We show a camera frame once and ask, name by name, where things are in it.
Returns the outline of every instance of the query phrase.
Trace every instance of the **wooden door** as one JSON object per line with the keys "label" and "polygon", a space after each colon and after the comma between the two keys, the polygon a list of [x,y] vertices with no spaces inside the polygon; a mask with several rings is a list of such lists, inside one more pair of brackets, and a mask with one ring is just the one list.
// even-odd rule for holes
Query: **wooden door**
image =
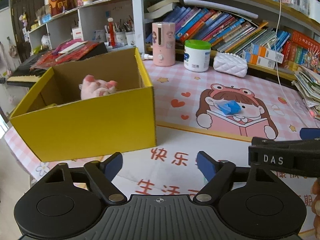
{"label": "wooden door", "polygon": [[23,24],[19,20],[19,17],[23,12],[27,13],[27,30],[30,30],[31,25],[33,25],[36,20],[36,11],[42,6],[44,6],[44,0],[10,0],[13,33],[21,62],[30,57],[31,46],[29,42],[25,42],[24,40],[22,32]]}

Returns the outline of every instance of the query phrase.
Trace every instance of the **white container with green lid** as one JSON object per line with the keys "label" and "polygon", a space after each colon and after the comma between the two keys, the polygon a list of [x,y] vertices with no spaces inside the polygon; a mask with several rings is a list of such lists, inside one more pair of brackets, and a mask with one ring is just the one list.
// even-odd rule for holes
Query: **white container with green lid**
{"label": "white container with green lid", "polygon": [[209,68],[211,44],[207,41],[186,40],[184,44],[184,66],[194,72]]}

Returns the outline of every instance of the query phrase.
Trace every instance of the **pink plush toy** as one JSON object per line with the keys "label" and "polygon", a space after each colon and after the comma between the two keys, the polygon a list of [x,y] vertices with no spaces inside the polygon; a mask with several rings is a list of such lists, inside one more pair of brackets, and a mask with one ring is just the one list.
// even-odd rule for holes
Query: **pink plush toy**
{"label": "pink plush toy", "polygon": [[106,82],[104,80],[96,80],[92,75],[86,75],[82,82],[81,100],[114,94],[116,85],[116,81]]}

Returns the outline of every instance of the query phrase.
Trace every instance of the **red heart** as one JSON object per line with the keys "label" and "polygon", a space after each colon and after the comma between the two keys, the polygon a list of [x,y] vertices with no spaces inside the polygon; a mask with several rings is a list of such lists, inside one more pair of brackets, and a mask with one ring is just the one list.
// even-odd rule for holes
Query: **red heart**
{"label": "red heart", "polygon": [[188,116],[188,115],[182,115],[181,118],[182,118],[183,120],[187,120],[187,119],[189,119],[189,116]]}
{"label": "red heart", "polygon": [[185,105],[185,102],[183,102],[183,101],[179,102],[178,99],[174,99],[171,101],[171,105],[172,105],[172,107],[182,107]]}
{"label": "red heart", "polygon": [[182,96],[188,98],[189,96],[191,96],[191,93],[190,92],[187,92],[187,93],[181,93]]}

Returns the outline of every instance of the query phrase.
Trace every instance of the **pink humidifier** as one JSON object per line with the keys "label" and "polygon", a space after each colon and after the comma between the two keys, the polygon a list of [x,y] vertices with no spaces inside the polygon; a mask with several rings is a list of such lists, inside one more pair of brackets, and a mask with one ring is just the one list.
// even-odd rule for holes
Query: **pink humidifier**
{"label": "pink humidifier", "polygon": [[152,24],[153,63],[169,67],[176,60],[175,23],[158,22]]}

